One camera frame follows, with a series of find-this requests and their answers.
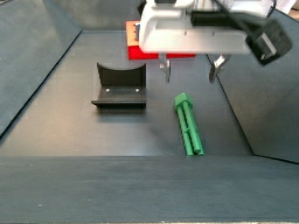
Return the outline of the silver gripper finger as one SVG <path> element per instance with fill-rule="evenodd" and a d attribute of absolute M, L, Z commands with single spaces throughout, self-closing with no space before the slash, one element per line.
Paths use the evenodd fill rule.
<path fill-rule="evenodd" d="M 166 56 L 164 53 L 158 54 L 158 67 L 165 74 L 165 82 L 169 82 L 169 80 L 170 80 L 170 61 L 166 59 Z"/>
<path fill-rule="evenodd" d="M 229 61 L 230 56 L 228 54 L 221 54 L 218 56 L 208 56 L 210 60 L 209 68 L 209 82 L 213 82 L 220 71 L 224 68 L 225 63 Z"/>

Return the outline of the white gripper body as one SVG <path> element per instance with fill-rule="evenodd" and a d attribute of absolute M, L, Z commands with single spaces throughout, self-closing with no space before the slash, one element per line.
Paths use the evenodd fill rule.
<path fill-rule="evenodd" d="M 153 28 L 181 32 L 178 47 L 193 53 L 248 54 L 245 33 L 232 28 L 194 27 L 190 22 L 192 10 L 216 11 L 210 0 L 174 0 L 158 4 L 144 0 L 140 18 L 140 39 Z"/>

